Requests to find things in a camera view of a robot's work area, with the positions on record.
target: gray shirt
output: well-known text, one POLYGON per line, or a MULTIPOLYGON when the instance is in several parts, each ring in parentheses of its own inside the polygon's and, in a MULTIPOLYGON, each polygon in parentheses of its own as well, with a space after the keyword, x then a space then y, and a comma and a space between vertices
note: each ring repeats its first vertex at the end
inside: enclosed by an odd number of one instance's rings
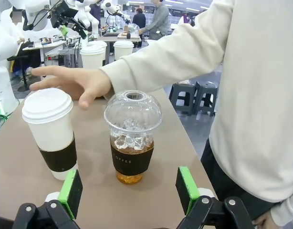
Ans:
POLYGON ((169 9, 161 3, 154 12, 153 21, 150 25, 146 26, 145 31, 150 31, 150 35, 157 34, 160 31, 162 35, 167 35, 169 9))

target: human hand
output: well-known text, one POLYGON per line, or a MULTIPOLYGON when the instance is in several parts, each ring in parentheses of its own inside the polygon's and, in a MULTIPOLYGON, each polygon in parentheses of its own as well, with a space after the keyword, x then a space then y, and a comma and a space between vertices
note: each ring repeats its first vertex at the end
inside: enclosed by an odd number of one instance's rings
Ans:
POLYGON ((271 211, 266 212, 262 216, 258 217, 256 220, 252 222, 254 225, 258 225, 258 227, 262 229, 279 229, 272 219, 271 211))
POLYGON ((30 85, 31 91, 56 87, 68 93, 79 106, 87 110, 96 97, 106 95, 112 88, 109 77, 102 70, 48 66, 32 69, 32 75, 54 75, 30 85))

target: person's right hand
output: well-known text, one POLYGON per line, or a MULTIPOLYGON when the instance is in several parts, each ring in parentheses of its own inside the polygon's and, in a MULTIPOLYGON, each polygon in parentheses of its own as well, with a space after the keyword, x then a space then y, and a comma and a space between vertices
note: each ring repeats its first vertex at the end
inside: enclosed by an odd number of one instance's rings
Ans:
POLYGON ((53 75, 30 86, 31 91, 57 87, 68 93, 79 106, 87 110, 96 97, 106 95, 112 88, 110 79, 102 70, 48 66, 32 69, 32 75, 53 75))

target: gray plastic stool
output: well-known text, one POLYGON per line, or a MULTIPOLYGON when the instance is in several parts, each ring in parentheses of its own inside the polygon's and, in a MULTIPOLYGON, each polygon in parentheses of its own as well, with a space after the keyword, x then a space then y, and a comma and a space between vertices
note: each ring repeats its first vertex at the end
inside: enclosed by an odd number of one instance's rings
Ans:
POLYGON ((175 110, 188 112, 188 115, 192 115, 195 92, 196 87, 193 85, 175 83, 172 85, 169 100, 175 110), (179 96, 180 92, 185 92, 186 96, 179 96), (176 105, 178 99, 185 101, 183 106, 176 105))
POLYGON ((210 112, 210 116, 214 115, 214 107, 217 101, 218 87, 212 82, 197 82, 195 85, 198 93, 195 99, 193 112, 196 115, 199 111, 210 112))

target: paper coffee cup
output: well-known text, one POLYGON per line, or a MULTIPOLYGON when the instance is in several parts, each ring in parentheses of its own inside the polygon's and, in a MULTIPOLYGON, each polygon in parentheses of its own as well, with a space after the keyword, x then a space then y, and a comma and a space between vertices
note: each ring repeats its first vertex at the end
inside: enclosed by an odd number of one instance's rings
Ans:
POLYGON ((92 41, 89 42, 88 45, 98 45, 101 46, 104 49, 104 53, 103 53, 103 61, 105 61, 106 58, 106 47, 107 47, 107 43, 104 41, 92 41))
POLYGON ((131 41, 117 41, 114 43, 115 60, 133 53, 134 44, 131 41))
POLYGON ((83 68, 98 69, 103 65, 104 49, 100 45, 87 45, 80 51, 83 68))
POLYGON ((65 180, 70 170, 78 169, 69 116, 72 107, 70 95, 49 88, 31 94, 22 108, 22 118, 53 176, 59 180, 65 180))

